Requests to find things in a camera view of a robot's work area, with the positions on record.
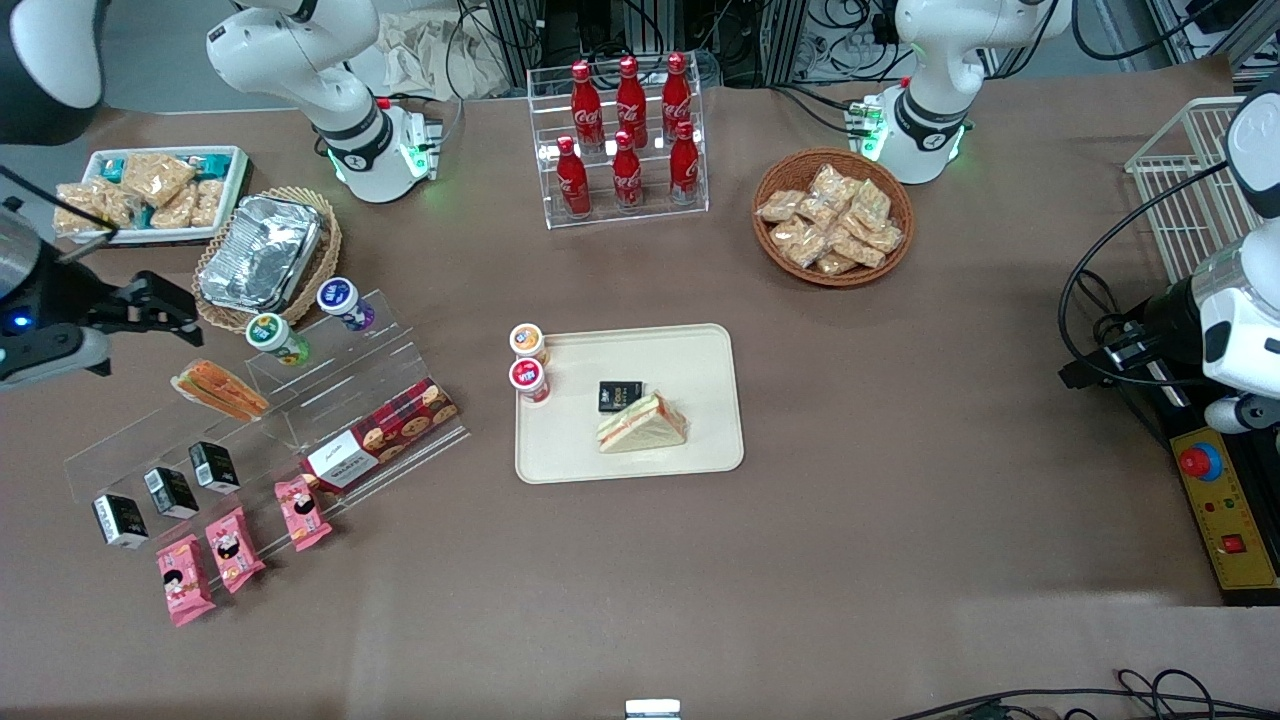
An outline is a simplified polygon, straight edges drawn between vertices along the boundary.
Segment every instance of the red emergency stop button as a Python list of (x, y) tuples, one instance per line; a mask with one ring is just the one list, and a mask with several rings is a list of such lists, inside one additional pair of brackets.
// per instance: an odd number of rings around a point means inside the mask
[(1188, 475), (1207, 483), (1222, 474), (1222, 456), (1213, 446), (1197, 442), (1178, 455), (1178, 466)]

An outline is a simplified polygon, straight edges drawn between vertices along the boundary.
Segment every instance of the table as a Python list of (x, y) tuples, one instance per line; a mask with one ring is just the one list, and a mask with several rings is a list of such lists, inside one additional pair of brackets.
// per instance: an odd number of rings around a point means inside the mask
[[(556, 233), (520, 101), (468, 105), (440, 179), (388, 206), (340, 188), (298, 113), (104, 117), (93, 146), (236, 143), (253, 190), (329, 197), (340, 270), (416, 327), (474, 434), (173, 629), (155, 569), (101, 544), (61, 461), (168, 402), (196, 354), (248, 347), (118, 336), (113, 378), (0, 397), (5, 715), (609, 717), (669, 696), (691, 719), (891, 717), (1170, 665), (1280, 703), (1262, 669), (1280, 610), (1217, 606), (1167, 457), (1116, 397), (1055, 374), (1065, 274), (1135, 204), (1120, 164), (1185, 100), (1229, 91), (1220, 63), (991, 83), (963, 155), (910, 190), (911, 254), (854, 291), (801, 284), (755, 245), (764, 169), (838, 142), (767, 91), (708, 94), (710, 213)], [(197, 255), (91, 264), (186, 282)], [(1097, 269), (1125, 304), (1162, 286), (1140, 236)], [(506, 342), (530, 319), (723, 324), (741, 468), (522, 484)]]

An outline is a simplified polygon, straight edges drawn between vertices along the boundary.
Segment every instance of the white tray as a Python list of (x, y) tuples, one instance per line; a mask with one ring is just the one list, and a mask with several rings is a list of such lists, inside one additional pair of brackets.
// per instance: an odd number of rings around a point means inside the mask
[[(84, 176), (81, 182), (88, 182), (102, 174), (102, 165), (108, 160), (118, 160), (131, 152), (161, 152), (164, 155), (230, 155), (232, 164), (227, 168), (227, 177), (223, 178), (223, 196), (218, 201), (218, 214), (214, 215), (214, 224), (201, 228), (123, 228), (111, 240), (111, 247), (124, 245), (175, 245), (191, 242), (207, 242), (218, 233), (218, 228), (227, 222), (236, 201), (241, 196), (244, 184), (244, 173), (248, 169), (248, 155), (234, 145), (192, 145), (187, 147), (132, 147), (128, 150), (99, 150), (88, 156), (88, 165), (84, 167)], [(81, 245), (102, 234), (100, 231), (84, 231), (70, 234), (74, 242)]]
[[(516, 396), (516, 474), (530, 484), (689, 473), (724, 473), (742, 462), (733, 346), (717, 324), (547, 336), (550, 397)], [(604, 455), (595, 429), (600, 380), (643, 380), (689, 418), (676, 447)]]

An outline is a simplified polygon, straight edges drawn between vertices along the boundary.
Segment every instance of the coca-cola bottle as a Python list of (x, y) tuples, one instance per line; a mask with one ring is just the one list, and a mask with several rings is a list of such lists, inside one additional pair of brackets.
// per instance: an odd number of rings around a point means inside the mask
[(671, 200), (677, 205), (698, 200), (698, 146), (689, 120), (676, 126), (676, 143), (671, 146)]
[(575, 220), (591, 214), (591, 191), (586, 187), (586, 165), (582, 159), (573, 152), (573, 138), (563, 135), (557, 141), (561, 159), (556, 163), (556, 177), (561, 182), (561, 195), (564, 196), (564, 206), (568, 208), (568, 217)]
[(618, 127), (631, 136), (636, 147), (649, 145), (649, 128), (645, 127), (644, 88), (636, 79), (640, 63), (627, 55), (618, 63), (622, 82), (618, 83)]
[(667, 85), (662, 86), (662, 138), (668, 147), (676, 141), (676, 126), (689, 119), (686, 67), (684, 53), (667, 55)]
[(618, 142), (618, 154), (613, 156), (613, 195), (618, 210), (635, 213), (644, 202), (644, 187), (640, 184), (640, 158), (632, 147), (631, 133), (620, 129), (613, 140)]
[(591, 85), (591, 65), (586, 60), (573, 63), (573, 95), (570, 109), (573, 111), (573, 127), (577, 129), (577, 142), (584, 155), (604, 152), (604, 118), (600, 117), (600, 94)]

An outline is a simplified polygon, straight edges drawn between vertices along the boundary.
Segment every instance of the small black box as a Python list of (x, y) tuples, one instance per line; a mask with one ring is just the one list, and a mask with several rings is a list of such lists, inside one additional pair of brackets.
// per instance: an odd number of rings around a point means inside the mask
[(596, 396), (600, 413), (618, 413), (644, 395), (644, 383), (631, 380), (600, 380), (600, 393)]
[(196, 496), (187, 484), (187, 478), (177, 470), (169, 468), (152, 468), (143, 475), (147, 482), (147, 492), (151, 501), (156, 503), (156, 512), (187, 520), (200, 512)]
[(104, 495), (93, 501), (93, 516), (106, 544), (134, 550), (147, 539), (138, 503), (120, 495)]
[(211, 442), (197, 442), (191, 446), (191, 466), (196, 469), (196, 482), (200, 487), (223, 495), (239, 489), (239, 478), (232, 465), (232, 454)]

